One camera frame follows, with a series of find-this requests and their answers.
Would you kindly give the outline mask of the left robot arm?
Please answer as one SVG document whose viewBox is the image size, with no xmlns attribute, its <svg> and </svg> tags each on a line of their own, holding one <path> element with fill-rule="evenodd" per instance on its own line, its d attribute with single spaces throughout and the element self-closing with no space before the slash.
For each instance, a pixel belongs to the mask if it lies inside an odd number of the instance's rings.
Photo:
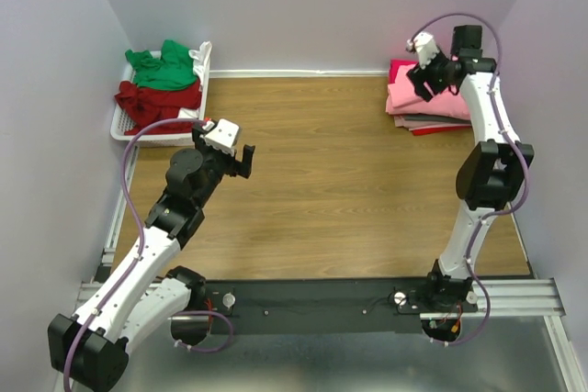
<svg viewBox="0 0 588 392">
<path fill-rule="evenodd" d="M 154 290 L 149 286 L 194 236 L 222 178 L 250 176 L 254 147 L 235 155 L 240 132 L 224 118 L 197 122 L 193 147 L 171 158 L 163 194 L 147 219 L 137 221 L 138 239 L 115 272 L 72 316 L 51 321 L 51 365 L 62 373 L 64 390 L 73 383 L 111 390 L 141 342 L 177 313 L 203 318 L 206 332 L 222 322 L 234 334 L 231 321 L 213 309 L 199 274 L 176 268 Z"/>
</svg>

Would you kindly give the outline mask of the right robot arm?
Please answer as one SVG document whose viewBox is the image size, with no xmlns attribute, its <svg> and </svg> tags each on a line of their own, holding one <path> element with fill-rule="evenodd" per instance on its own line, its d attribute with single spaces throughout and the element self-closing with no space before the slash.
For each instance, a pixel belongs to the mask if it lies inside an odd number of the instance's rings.
<svg viewBox="0 0 588 392">
<path fill-rule="evenodd" d="M 467 300 L 490 226 L 516 210 L 527 192 L 534 148 L 520 140 L 509 121 L 498 62 L 484 56 L 481 37 L 480 26 L 456 27 L 449 54 L 424 30 L 407 43 L 407 50 L 417 57 L 407 74 L 414 92 L 426 102 L 443 92 L 460 95 L 475 142 L 456 176 L 460 206 L 449 242 L 425 281 L 403 302 L 416 311 L 444 311 Z"/>
</svg>

